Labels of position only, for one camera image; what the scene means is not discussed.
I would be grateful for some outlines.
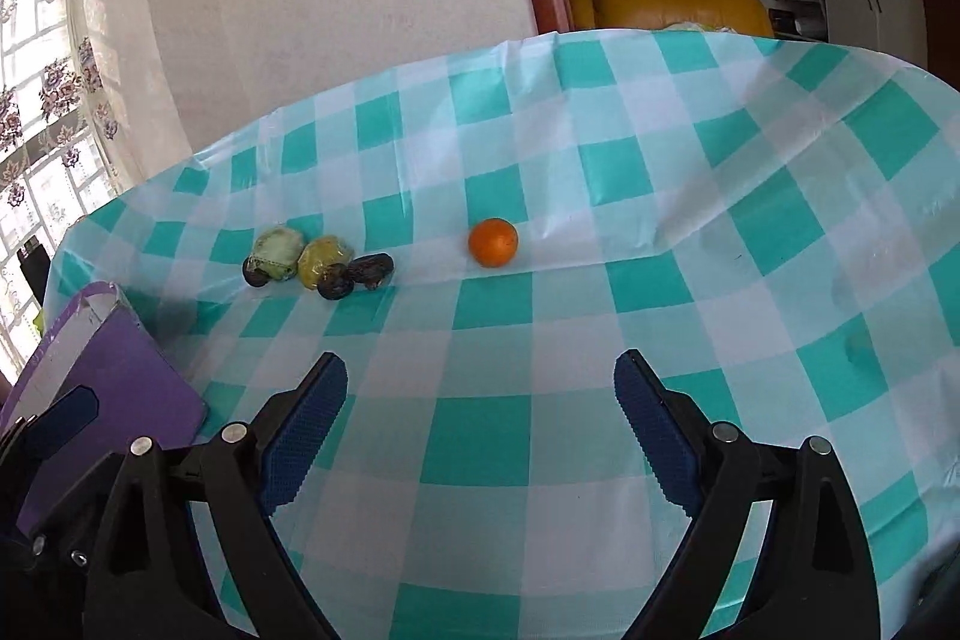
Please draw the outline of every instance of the screw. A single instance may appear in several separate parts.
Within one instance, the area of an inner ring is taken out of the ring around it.
[[[247,427],[242,423],[232,423],[224,426],[224,431],[220,432],[220,437],[224,442],[239,442],[247,436]]]
[[[713,436],[721,442],[733,442],[740,437],[740,432],[731,423],[718,423],[713,426]]]
[[[154,441],[150,437],[138,437],[131,442],[130,452],[133,456],[143,456],[144,453],[150,453],[152,447],[154,447]]]
[[[819,453],[821,456],[829,456],[830,451],[833,450],[833,446],[822,437],[810,437],[810,449],[814,453]]]

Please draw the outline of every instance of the tablecloth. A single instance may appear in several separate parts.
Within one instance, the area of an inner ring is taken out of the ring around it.
[[[628,347],[756,441],[827,437],[884,634],[956,533],[960,95],[895,58],[736,34],[544,35],[278,109],[73,228],[46,316],[119,283],[247,420],[325,350],[349,397],[274,517],[342,637],[619,638],[686,518],[613,396]],[[469,227],[520,232],[483,271]],[[246,287],[275,223],[389,252],[339,303]],[[757,506],[709,629],[736,616]],[[208,515],[227,616],[248,627]]]

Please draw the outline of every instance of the orange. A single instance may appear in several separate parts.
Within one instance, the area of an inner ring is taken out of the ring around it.
[[[480,266],[503,266],[517,255],[517,229],[500,218],[488,218],[470,231],[467,246]]]

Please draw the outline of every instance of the sheer curtain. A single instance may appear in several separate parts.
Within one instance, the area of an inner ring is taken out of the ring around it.
[[[0,7],[0,372],[14,381],[40,341],[40,304],[16,251],[53,256],[67,229],[136,180],[109,148],[120,132],[69,0]]]

